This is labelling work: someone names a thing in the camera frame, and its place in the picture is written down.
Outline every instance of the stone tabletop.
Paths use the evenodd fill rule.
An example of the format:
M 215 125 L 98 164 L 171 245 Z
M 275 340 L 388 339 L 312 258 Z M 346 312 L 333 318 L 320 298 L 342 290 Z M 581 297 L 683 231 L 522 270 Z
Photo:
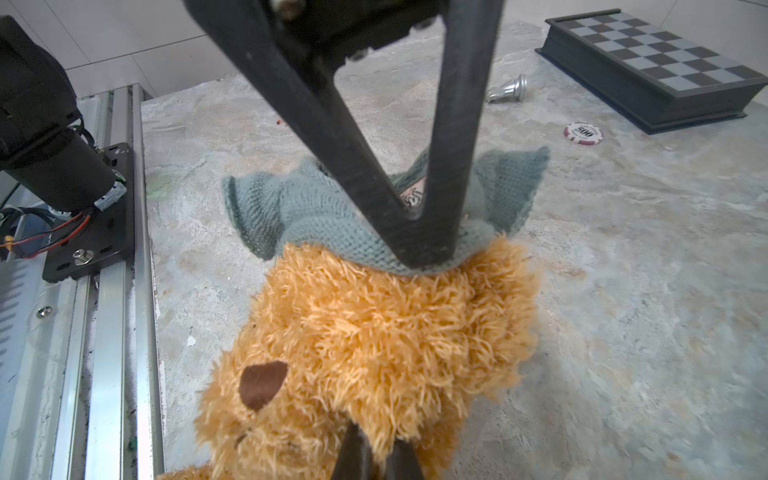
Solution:
M 516 240 L 545 272 L 525 379 L 478 400 L 446 478 L 758 479 L 768 472 L 768 108 L 648 136 L 505 19 L 477 152 L 551 148 Z M 342 68 L 336 83 L 388 173 L 427 145 L 442 26 Z M 220 179 L 286 173 L 309 151 L 241 76 L 142 104 L 166 465 L 194 447 L 199 391 L 271 262 L 238 240 Z M 569 142 L 588 122 L 605 139 Z

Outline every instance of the red wire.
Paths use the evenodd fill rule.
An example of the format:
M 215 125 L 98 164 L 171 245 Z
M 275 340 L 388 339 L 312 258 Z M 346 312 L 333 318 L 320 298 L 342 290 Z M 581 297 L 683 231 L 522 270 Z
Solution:
M 85 218 L 85 220 L 83 220 L 83 223 L 81 223 L 80 225 L 78 225 L 78 227 L 77 227 L 77 228 L 75 228 L 75 229 L 74 229 L 74 231 L 73 231 L 72 233 L 70 233 L 70 234 L 69 234 L 69 235 L 67 235 L 66 237 L 62 238 L 62 239 L 61 239 L 61 240 L 59 240 L 58 242 L 54 243 L 53 245 L 48 245 L 46 248 L 44 248 L 44 249 L 41 249 L 41 250 L 38 250 L 38 251 L 34 252 L 32 255 L 30 255 L 30 256 L 28 256 L 28 257 L 25 257 L 25 258 L 35 258 L 37 255 L 39 255 L 39 254 L 41 254 L 41 253 L 43 253 L 43 252 L 47 252 L 47 251 L 49 251 L 49 250 L 50 250 L 51 248 L 53 248 L 53 247 L 58 247 L 58 246 L 59 246 L 59 245 L 61 245 L 62 243 L 66 242 L 67 240 L 69 240 L 69 239 L 71 239 L 72 237 L 74 237 L 75 235 L 77 235 L 77 234 L 80 232 L 80 230 L 83 230 L 83 227 L 85 227 L 85 224 L 86 224 L 86 223 L 88 223 L 88 221 L 89 221 L 90 219 L 91 219 L 91 216 L 90 216 L 90 215 L 88 215 L 88 216 Z
M 82 216 L 83 216 L 83 214 L 79 213 L 79 214 L 75 215 L 74 217 L 72 217 L 71 219 L 65 221 L 64 223 L 62 223 L 61 225 L 59 225 L 56 228 L 52 228 L 52 229 L 50 229 L 50 230 L 48 230 L 46 232 L 40 233 L 39 235 L 35 235 L 35 236 L 29 237 L 29 238 L 25 238 L 25 239 L 20 240 L 18 242 L 3 243 L 2 246 L 9 247 L 9 246 L 14 246 L 14 245 L 21 245 L 22 243 L 27 243 L 30 240 L 34 240 L 34 239 L 40 238 L 40 237 L 45 237 L 46 235 L 50 235 L 51 233 L 55 232 L 56 230 L 59 230 L 61 228 L 66 227 L 67 225 L 69 225 L 70 223 L 74 222 L 75 220 L 77 220 L 78 218 L 80 218 Z

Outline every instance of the casino chip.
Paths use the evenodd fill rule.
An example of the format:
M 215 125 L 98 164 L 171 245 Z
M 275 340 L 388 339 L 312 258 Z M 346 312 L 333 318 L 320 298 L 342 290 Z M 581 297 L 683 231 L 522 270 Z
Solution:
M 592 124 L 576 122 L 563 130 L 565 137 L 577 144 L 597 145 L 603 141 L 603 132 Z

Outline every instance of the clothing tag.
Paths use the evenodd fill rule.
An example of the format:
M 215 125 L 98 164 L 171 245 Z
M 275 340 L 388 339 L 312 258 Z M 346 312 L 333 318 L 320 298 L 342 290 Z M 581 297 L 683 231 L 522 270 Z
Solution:
M 400 200 L 405 202 L 409 207 L 417 207 L 424 199 L 424 186 L 426 184 L 427 177 L 419 178 L 413 185 L 406 188 L 400 194 Z

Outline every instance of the green knitted garment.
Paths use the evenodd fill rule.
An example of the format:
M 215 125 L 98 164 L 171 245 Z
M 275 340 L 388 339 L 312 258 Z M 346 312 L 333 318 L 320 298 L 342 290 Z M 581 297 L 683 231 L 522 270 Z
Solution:
M 406 172 L 390 176 L 396 191 L 403 192 L 424 177 L 427 160 L 425 151 Z M 484 250 L 498 233 L 520 230 L 548 162 L 546 147 L 535 152 L 489 151 L 477 159 L 453 257 L 418 269 L 397 260 L 341 186 L 312 159 L 305 159 L 287 175 L 227 177 L 223 190 L 232 224 L 246 247 L 261 259 L 281 254 L 286 243 L 310 243 L 378 270 L 425 275 L 457 267 Z

